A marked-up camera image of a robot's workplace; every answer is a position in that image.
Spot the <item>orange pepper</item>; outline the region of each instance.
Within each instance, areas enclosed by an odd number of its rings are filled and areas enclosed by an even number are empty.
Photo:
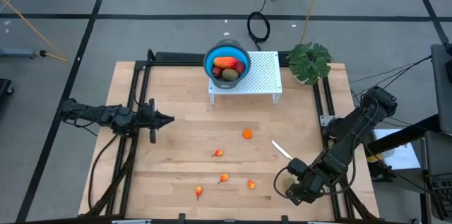
[[[222,175],[220,176],[220,181],[219,181],[218,183],[225,182],[225,181],[227,181],[228,178],[229,178],[229,175],[227,175],[227,174],[222,174]]]
[[[201,195],[201,193],[203,193],[203,187],[197,187],[195,189],[195,192],[196,192],[196,200],[198,201],[199,200],[199,196]]]
[[[253,132],[250,129],[243,130],[243,137],[245,139],[250,139],[253,136]]]
[[[223,156],[223,151],[222,150],[216,150],[215,153],[212,155],[212,157],[213,156],[217,156],[217,157]]]
[[[256,188],[256,185],[254,184],[253,181],[248,180],[248,188],[249,188],[249,189],[254,189],[254,188]]]

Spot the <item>table leg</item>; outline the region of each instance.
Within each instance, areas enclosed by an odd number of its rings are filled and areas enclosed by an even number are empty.
[[[210,98],[210,104],[211,105],[215,104],[215,94],[209,93],[209,98]]]
[[[272,96],[273,96],[273,104],[276,105],[280,99],[281,93],[273,93]]]

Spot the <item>potted plant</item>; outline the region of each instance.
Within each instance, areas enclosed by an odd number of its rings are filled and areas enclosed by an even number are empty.
[[[313,85],[328,75],[331,56],[320,44],[298,44],[287,56],[289,69],[300,83]]]

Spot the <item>perforated white shelf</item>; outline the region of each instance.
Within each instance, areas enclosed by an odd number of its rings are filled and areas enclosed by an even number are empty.
[[[253,95],[272,94],[276,104],[283,93],[281,86],[280,62],[278,52],[248,52],[251,58],[251,68],[248,74],[232,89],[216,87],[209,80],[210,103],[213,105],[215,95]]]

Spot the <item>wooden table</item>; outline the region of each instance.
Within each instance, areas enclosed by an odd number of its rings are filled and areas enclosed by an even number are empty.
[[[133,66],[134,62],[117,63],[107,105],[126,105]],[[344,117],[354,108],[345,66],[331,64],[331,68],[335,111]],[[210,105],[208,77],[202,66],[151,67],[146,99],[155,98],[156,108],[176,120],[159,130],[156,144],[149,142],[147,129],[141,130],[126,217],[175,219],[185,213],[187,219],[280,220],[287,215],[290,220],[334,220],[329,196],[295,206],[273,190],[275,174],[288,159],[273,147],[272,139],[307,164],[322,151],[312,86],[296,82],[287,68],[281,68],[281,77],[282,95],[277,105],[265,95],[219,95],[215,105]],[[253,130],[251,140],[242,137],[245,128]],[[111,138],[111,130],[101,128],[93,159]],[[118,143],[116,140],[97,164],[93,202],[111,182]],[[211,157],[217,149],[224,155]],[[364,150],[360,146],[355,152],[357,176],[352,188],[378,216]],[[222,173],[230,178],[217,184]],[[253,190],[247,186],[249,179],[256,183]],[[280,176],[281,191],[290,179],[288,174]],[[197,186],[203,187],[199,201],[194,192]],[[120,185],[114,212],[118,212],[121,193]],[[80,213],[88,210],[87,195],[88,179]],[[345,205],[340,203],[346,216]]]

